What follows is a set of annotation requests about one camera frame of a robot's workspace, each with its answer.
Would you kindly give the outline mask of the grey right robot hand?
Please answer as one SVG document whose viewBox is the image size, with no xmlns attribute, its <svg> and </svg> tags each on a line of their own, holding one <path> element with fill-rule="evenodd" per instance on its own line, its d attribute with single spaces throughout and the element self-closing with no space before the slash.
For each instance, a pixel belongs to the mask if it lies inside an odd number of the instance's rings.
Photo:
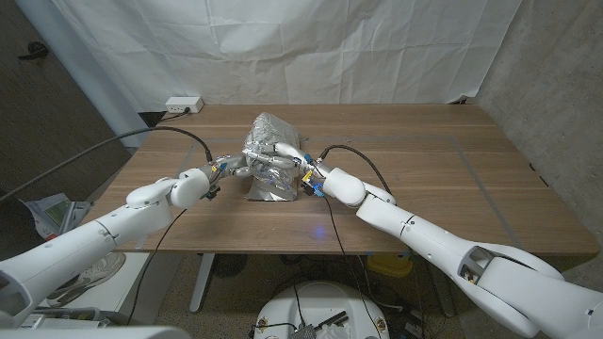
<svg viewBox="0 0 603 339">
<path fill-rule="evenodd" d="M 243 154 L 250 160 L 250 168 L 262 164 L 269 169 L 293 170 L 295 176 L 311 171 L 319 180 L 325 180 L 333 170 L 308 153 L 283 142 L 252 145 L 244 148 Z"/>
</svg>

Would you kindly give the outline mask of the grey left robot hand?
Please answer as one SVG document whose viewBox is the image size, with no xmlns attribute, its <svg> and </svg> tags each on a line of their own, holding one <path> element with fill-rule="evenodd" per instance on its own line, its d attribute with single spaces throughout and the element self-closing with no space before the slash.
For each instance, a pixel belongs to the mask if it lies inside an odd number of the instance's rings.
<svg viewBox="0 0 603 339">
<path fill-rule="evenodd" d="M 253 175 L 244 154 L 222 155 L 210 163 L 209 183 L 216 185 L 220 179 L 227 176 L 249 177 Z"/>
</svg>

